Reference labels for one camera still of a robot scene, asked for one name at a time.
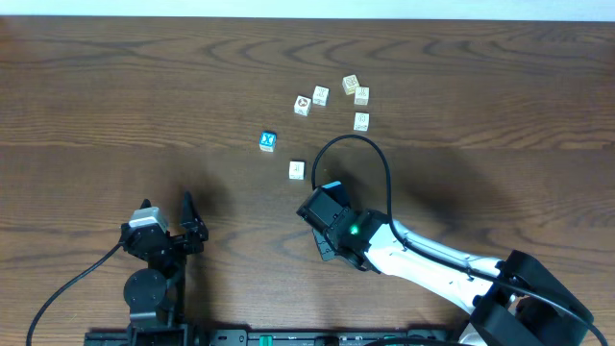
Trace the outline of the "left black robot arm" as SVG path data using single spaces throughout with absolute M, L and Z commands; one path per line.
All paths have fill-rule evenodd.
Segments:
M 147 263 L 146 268 L 131 275 L 123 289 L 130 309 L 130 345 L 209 343 L 207 333 L 185 319 L 186 259 L 201 253 L 209 239 L 209 231 L 188 192 L 182 203 L 180 226 L 183 234 L 170 234 L 160 209 L 147 199 L 121 226 L 119 245 Z

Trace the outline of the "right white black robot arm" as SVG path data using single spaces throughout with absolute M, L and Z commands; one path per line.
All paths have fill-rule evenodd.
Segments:
M 460 345 L 579 345 L 602 339 L 592 313 L 535 257 L 458 251 L 420 236 L 391 213 L 355 210 L 339 182 L 318 186 L 298 208 L 324 260 L 405 279 L 465 311 Z

